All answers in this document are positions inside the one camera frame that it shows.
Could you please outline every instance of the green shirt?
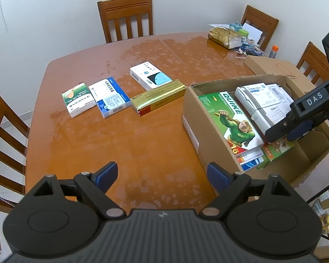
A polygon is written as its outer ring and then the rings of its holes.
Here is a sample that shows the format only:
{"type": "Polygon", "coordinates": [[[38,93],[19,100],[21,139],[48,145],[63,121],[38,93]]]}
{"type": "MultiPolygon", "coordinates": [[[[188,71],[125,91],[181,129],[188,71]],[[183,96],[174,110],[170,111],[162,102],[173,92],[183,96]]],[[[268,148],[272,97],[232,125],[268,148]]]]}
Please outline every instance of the green shirt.
{"type": "Polygon", "coordinates": [[[253,131],[247,133],[242,132],[241,130],[239,130],[239,127],[236,122],[229,121],[224,115],[220,115],[219,120],[221,121],[222,125],[225,125],[229,128],[231,133],[229,137],[231,138],[231,140],[237,143],[243,143],[245,141],[250,142],[255,137],[255,133],[253,131]]]}

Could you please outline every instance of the open cardboard box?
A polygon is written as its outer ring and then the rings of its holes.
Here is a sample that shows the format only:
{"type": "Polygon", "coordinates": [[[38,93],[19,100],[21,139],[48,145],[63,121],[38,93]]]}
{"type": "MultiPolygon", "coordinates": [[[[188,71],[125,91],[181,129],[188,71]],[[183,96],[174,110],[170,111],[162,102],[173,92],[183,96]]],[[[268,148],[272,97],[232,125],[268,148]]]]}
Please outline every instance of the open cardboard box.
{"type": "MultiPolygon", "coordinates": [[[[228,91],[234,96],[234,91],[238,86],[263,82],[265,84],[277,83],[295,100],[314,88],[309,80],[304,82],[301,75],[244,76],[193,84],[187,89],[184,96],[183,117],[189,126],[188,133],[192,134],[190,138],[195,139],[197,154],[206,172],[210,162],[216,162],[230,173],[243,172],[243,170],[228,142],[223,138],[197,96],[222,91],[228,91]]],[[[271,161],[263,170],[257,171],[252,168],[246,173],[254,179],[266,179],[270,174],[279,174],[292,186],[296,186],[307,177],[328,152],[329,126],[323,123],[317,130],[313,130],[302,139],[295,141],[294,147],[271,161]]]]}

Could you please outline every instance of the cartoon character in green shirt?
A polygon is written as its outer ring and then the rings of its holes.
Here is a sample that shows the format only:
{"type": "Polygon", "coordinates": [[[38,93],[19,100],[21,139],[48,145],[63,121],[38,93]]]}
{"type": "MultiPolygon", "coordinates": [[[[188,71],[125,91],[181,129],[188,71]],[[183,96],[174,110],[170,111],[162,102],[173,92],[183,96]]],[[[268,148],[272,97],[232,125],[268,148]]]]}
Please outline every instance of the cartoon character in green shirt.
{"type": "Polygon", "coordinates": [[[238,146],[242,146],[243,143],[244,146],[248,146],[255,137],[250,123],[247,120],[240,122],[237,119],[232,119],[227,111],[219,110],[218,112],[220,122],[228,127],[231,133],[227,140],[238,146]]]}

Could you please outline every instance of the blue and white medicine box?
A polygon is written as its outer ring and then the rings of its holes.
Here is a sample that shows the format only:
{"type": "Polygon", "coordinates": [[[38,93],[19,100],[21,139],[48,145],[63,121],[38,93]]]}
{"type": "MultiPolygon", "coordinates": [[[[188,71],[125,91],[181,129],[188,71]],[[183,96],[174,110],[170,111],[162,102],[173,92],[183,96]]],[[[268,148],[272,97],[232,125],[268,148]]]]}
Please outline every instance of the blue and white medicine box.
{"type": "Polygon", "coordinates": [[[171,78],[169,78],[166,74],[161,72],[148,61],[131,67],[130,73],[131,76],[141,86],[143,86],[146,91],[155,89],[172,81],[171,78]]]}
{"type": "Polygon", "coordinates": [[[104,118],[132,105],[113,77],[109,77],[89,86],[99,110],[104,118]]]}

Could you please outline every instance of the green lid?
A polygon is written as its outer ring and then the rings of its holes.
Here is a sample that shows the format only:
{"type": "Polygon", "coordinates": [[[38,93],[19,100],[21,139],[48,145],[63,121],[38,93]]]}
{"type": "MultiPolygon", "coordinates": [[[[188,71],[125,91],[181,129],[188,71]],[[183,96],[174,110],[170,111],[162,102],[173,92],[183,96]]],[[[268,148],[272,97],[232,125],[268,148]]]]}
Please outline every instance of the green lid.
{"type": "Polygon", "coordinates": [[[242,35],[242,36],[248,36],[249,35],[249,32],[247,30],[243,30],[243,29],[239,29],[239,33],[242,35]]]}

